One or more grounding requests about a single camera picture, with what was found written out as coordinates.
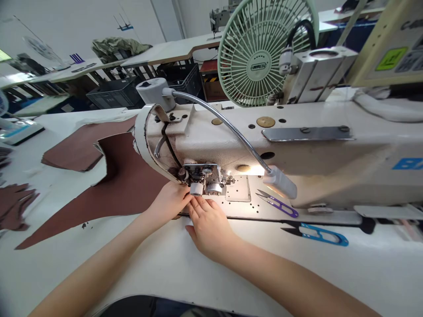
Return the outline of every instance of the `green label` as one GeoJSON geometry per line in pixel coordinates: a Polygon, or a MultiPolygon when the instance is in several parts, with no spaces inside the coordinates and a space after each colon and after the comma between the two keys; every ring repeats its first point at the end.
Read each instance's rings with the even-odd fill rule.
{"type": "Polygon", "coordinates": [[[402,56],[407,51],[405,48],[394,48],[386,52],[385,56],[380,61],[376,70],[390,70],[393,69],[398,62],[401,60],[402,56]]]}

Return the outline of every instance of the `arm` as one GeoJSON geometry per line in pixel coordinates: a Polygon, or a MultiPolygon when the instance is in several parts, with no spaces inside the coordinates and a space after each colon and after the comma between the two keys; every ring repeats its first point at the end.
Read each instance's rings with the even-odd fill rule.
{"type": "Polygon", "coordinates": [[[106,295],[139,245],[186,206],[192,197],[187,192],[187,186],[167,183],[145,212],[60,283],[29,317],[83,316],[106,295]]]}
{"type": "Polygon", "coordinates": [[[379,316],[308,269],[243,241],[218,204],[201,197],[188,204],[186,230],[200,252],[247,279],[296,317],[379,316]]]}

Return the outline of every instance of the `hand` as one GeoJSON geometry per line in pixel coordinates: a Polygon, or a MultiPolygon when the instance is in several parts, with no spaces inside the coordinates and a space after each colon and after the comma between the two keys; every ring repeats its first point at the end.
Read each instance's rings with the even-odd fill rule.
{"type": "Polygon", "coordinates": [[[185,229],[195,246],[212,261],[222,263],[241,239],[232,231],[225,213],[214,200],[193,197],[187,206],[194,226],[185,229]]]}
{"type": "Polygon", "coordinates": [[[192,196],[187,194],[189,187],[172,181],[163,186],[156,199],[148,208],[148,212],[160,217],[164,223],[173,219],[189,203],[192,196]]]}

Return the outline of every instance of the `person's right hand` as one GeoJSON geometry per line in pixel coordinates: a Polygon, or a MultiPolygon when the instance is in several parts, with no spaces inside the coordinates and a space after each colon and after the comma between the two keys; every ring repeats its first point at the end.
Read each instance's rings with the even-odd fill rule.
{"type": "Polygon", "coordinates": [[[222,262],[234,244],[241,240],[229,225],[225,213],[212,199],[193,197],[187,205],[194,226],[185,229],[197,249],[215,262],[222,262]]]}

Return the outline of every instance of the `electric fan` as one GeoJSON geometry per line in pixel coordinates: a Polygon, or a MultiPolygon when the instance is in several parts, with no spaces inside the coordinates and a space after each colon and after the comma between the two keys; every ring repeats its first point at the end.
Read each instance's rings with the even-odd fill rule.
{"type": "Polygon", "coordinates": [[[30,137],[44,130],[44,127],[35,121],[21,119],[8,113],[9,101],[0,90],[0,142],[9,145],[18,145],[30,137]],[[18,120],[10,122],[1,118],[5,113],[18,120]]]}
{"type": "Polygon", "coordinates": [[[281,54],[315,49],[318,34],[319,16],[311,0],[242,1],[220,41],[223,91],[241,107],[265,106],[270,95],[282,91],[281,54]]]}
{"type": "Polygon", "coordinates": [[[70,67],[70,65],[62,61],[62,59],[57,56],[57,54],[47,44],[40,43],[36,39],[33,39],[32,37],[28,36],[24,36],[22,39],[24,40],[26,45],[28,45],[30,48],[32,48],[45,59],[57,61],[60,64],[59,67],[55,67],[57,70],[64,70],[70,67]]]}

